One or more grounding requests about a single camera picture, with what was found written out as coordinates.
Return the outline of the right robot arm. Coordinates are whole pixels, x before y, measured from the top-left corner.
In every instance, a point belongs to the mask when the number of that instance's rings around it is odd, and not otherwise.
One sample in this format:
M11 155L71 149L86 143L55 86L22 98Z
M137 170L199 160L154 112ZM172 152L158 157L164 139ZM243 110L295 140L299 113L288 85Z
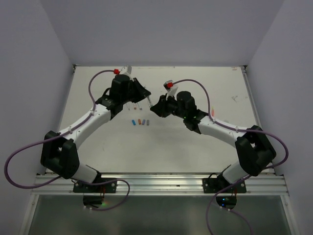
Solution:
M258 176L276 157L276 151L259 126L254 125L243 132L234 126L230 130L222 127L212 121L208 113L197 108L190 92L179 92L176 98L162 95L150 110L162 118L169 115L182 118L190 131L214 137L236 149L238 161L224 169L211 184L223 192L231 191L235 182L248 175Z

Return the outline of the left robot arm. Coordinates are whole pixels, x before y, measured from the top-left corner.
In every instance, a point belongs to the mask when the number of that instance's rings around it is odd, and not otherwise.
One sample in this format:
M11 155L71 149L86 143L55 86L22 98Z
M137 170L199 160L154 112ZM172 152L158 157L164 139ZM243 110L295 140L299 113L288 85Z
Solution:
M100 173L79 160L78 149L99 127L112 120L128 103L138 103L151 95L140 82L127 75L116 75L111 87L100 98L93 99L92 108L58 133L49 131L41 154L41 165L64 179L83 181L90 192L102 186Z

